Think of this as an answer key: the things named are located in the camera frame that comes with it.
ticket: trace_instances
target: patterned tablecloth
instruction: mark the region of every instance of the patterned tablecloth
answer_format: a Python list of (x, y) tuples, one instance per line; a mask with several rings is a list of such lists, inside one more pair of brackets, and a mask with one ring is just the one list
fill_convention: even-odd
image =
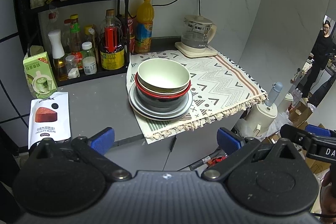
[(267, 99), (267, 93), (239, 65), (222, 54), (185, 57), (179, 51), (149, 52), (130, 57), (126, 87), (129, 91), (139, 64), (150, 58), (168, 58), (184, 65), (191, 74), (193, 104), (189, 113), (176, 121), (153, 121), (134, 113), (147, 143), (203, 127)]

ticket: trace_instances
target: black clothing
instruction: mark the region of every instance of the black clothing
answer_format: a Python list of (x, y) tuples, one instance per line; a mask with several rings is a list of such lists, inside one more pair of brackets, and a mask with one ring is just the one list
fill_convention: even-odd
[(324, 70), (329, 57), (327, 54), (331, 53), (333, 49), (333, 41), (330, 36), (324, 37), (324, 32), (320, 30), (319, 35), (315, 41), (311, 53), (314, 54), (314, 63), (311, 67), (310, 74), (307, 77), (307, 82), (302, 90), (302, 97), (307, 98), (312, 84), (316, 81), (320, 70)]
[(302, 98), (307, 98), (308, 93), (310, 91), (311, 86), (316, 81), (318, 75), (320, 73), (320, 65), (313, 63), (313, 66), (310, 69), (310, 74), (307, 77), (307, 82), (305, 83), (303, 89), (302, 89)]
[(330, 90), (331, 86), (335, 82), (335, 79), (336, 72), (330, 77), (328, 81), (326, 81), (314, 92), (313, 96), (309, 98), (308, 102), (317, 107)]
[(331, 36), (324, 37), (324, 32), (321, 30), (311, 50), (311, 53), (314, 54), (314, 63), (319, 65), (320, 69), (325, 69), (329, 59), (326, 54), (331, 53), (332, 49), (333, 41)]

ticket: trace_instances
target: condiment bottle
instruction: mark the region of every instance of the condiment bottle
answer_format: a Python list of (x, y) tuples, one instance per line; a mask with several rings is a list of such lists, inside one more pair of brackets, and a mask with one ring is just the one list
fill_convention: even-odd
[(65, 67), (65, 54), (61, 43), (61, 30), (53, 30), (49, 32), (48, 37), (52, 47), (56, 78), (59, 81), (67, 80), (68, 72)]
[(83, 69), (83, 56), (82, 56), (82, 43), (81, 43), (81, 28), (78, 23), (78, 14), (70, 16), (71, 24), (70, 24), (70, 50), (71, 54), (75, 56), (77, 61), (77, 66), (79, 70)]
[(83, 48), (83, 66), (85, 75), (92, 75), (97, 72), (95, 52), (90, 41), (82, 44)]
[(125, 64), (122, 25), (114, 9), (106, 10), (101, 26), (100, 60), (105, 70), (119, 69)]
[(79, 70), (77, 68), (77, 61), (74, 55), (68, 55), (65, 58), (65, 66), (69, 79), (79, 77)]
[(59, 29), (59, 27), (58, 27), (58, 22), (57, 22), (58, 16), (55, 12), (52, 12), (52, 13), (48, 14), (48, 18), (49, 18), (49, 21), (48, 21), (48, 24), (47, 24), (47, 27), (46, 27), (46, 32), (45, 32), (46, 41), (44, 41), (43, 48), (48, 53), (49, 58), (51, 58), (51, 55), (52, 55), (53, 51), (51, 49), (51, 44), (50, 44), (50, 41), (49, 41), (49, 38), (48, 38), (48, 33), (53, 31), (53, 30)]
[(62, 42), (62, 46), (65, 52), (65, 55), (68, 56), (70, 54), (70, 25), (71, 25), (71, 20), (70, 19), (66, 19), (64, 21), (64, 25), (63, 25), (63, 29), (62, 29), (62, 33), (61, 33), (61, 42)]
[(93, 24), (86, 25), (84, 27), (84, 41), (90, 41), (92, 43), (92, 47), (94, 49), (94, 54), (97, 60), (97, 64), (99, 63), (99, 52), (98, 52), (98, 41), (97, 34), (95, 31), (95, 26)]
[(151, 0), (143, 0), (136, 13), (138, 22), (135, 33), (134, 50), (136, 53), (146, 53), (151, 49), (154, 8)]

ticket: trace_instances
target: orange juice bottle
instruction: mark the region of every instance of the orange juice bottle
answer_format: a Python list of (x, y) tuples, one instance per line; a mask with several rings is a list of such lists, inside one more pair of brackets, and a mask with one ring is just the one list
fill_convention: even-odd
[(151, 0), (143, 0), (136, 13), (137, 27), (134, 50), (136, 53), (149, 52), (152, 42), (154, 8)]

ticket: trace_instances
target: green tea latte box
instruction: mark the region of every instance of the green tea latte box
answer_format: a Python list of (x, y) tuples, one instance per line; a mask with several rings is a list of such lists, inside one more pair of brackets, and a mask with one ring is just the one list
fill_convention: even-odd
[(57, 91), (57, 85), (47, 52), (23, 60), (29, 89), (38, 99), (49, 97)]

